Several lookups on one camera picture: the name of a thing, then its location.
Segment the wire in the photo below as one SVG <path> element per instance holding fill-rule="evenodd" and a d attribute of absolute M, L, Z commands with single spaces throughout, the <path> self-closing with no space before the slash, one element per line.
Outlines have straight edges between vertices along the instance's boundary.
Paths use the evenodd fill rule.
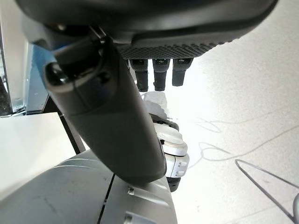
<path fill-rule="evenodd" d="M 264 170 L 263 168 L 260 168 L 260 167 L 258 167 L 258 166 L 256 166 L 256 165 L 253 165 L 253 164 L 251 164 L 251 163 L 249 163 L 249 162 L 246 162 L 246 161 L 243 161 L 243 160 L 239 160 L 239 159 L 236 159 L 235 160 L 235 164 L 237 165 L 237 167 L 271 200 L 271 201 L 273 201 L 288 217 L 289 217 L 289 219 L 293 222 L 293 223 L 295 223 L 295 224 L 298 224 L 297 223 L 297 219 L 294 217 L 294 216 L 292 216 L 274 197 L 272 197 L 261 185 L 259 185 L 243 168 L 241 168 L 241 166 L 240 166 L 240 164 L 239 164 L 239 162 L 241 162 L 241 163 L 245 163 L 245 164 L 247 164 L 247 165 L 249 165 L 249 166 L 251 166 L 251 167 L 254 167 L 254 168 L 256 168 L 256 169 L 258 169 L 258 170 L 261 170 L 261 171 L 263 171 L 264 173 L 267 173 L 267 174 L 269 174 L 269 175 L 271 175 L 271 176 L 273 176 L 273 177 L 275 177 L 275 178 L 278 178 L 279 180 L 281 180 L 281 181 L 283 181 L 283 182 L 285 182 L 285 183 L 287 183 L 287 184 L 290 184 L 291 186 L 293 186 L 293 187 L 295 187 L 295 188 L 297 188 L 297 189 L 299 189 L 299 187 L 296 185 L 296 184 L 293 184 L 293 183 L 291 183 L 291 182 L 289 182 L 289 181 L 287 181 L 287 180 L 285 180 L 285 179 L 283 179 L 283 178 L 281 178 L 281 177 L 279 177 L 279 176 L 277 176 L 277 175 L 275 175 L 275 174 L 272 174 L 272 173 L 270 173 L 269 171 L 267 171 L 267 170 Z"/>

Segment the gray plastic housing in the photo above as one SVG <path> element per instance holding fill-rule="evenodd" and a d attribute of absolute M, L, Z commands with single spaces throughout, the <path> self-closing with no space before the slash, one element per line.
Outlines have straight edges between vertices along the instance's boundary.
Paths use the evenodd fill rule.
<path fill-rule="evenodd" d="M 115 176 L 91 150 L 0 202 L 1 224 L 176 224 L 165 177 L 142 186 Z"/>

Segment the glass panel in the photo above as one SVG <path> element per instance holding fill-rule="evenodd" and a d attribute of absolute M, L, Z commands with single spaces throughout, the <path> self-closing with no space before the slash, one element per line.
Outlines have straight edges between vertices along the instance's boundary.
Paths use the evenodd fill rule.
<path fill-rule="evenodd" d="M 5 64 L 3 57 L 2 36 L 0 27 L 0 116 L 9 115 L 12 113 L 10 97 L 7 87 L 7 78 L 5 74 Z"/>

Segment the textured black surface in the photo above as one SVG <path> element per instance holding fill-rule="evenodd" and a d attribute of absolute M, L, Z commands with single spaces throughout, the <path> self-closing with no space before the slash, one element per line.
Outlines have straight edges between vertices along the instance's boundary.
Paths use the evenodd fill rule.
<path fill-rule="evenodd" d="M 198 57 L 216 47 L 217 44 L 172 45 L 148 48 L 119 47 L 118 50 L 124 59 L 156 59 L 156 58 L 189 58 Z"/>

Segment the white floor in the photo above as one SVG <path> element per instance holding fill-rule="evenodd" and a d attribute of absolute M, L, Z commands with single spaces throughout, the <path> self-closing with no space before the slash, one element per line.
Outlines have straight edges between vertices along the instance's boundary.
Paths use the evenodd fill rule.
<path fill-rule="evenodd" d="M 154 101 L 189 146 L 189 170 L 173 193 L 179 224 L 292 223 L 235 159 L 299 185 L 298 24 L 299 2 L 281 0 L 253 32 L 196 58 L 183 87 L 171 86 L 170 67 L 167 100 L 156 93 Z M 151 64 L 149 73 L 153 90 Z M 298 189 L 242 167 L 292 214 Z"/>
<path fill-rule="evenodd" d="M 0 118 L 0 201 L 75 156 L 57 113 Z"/>

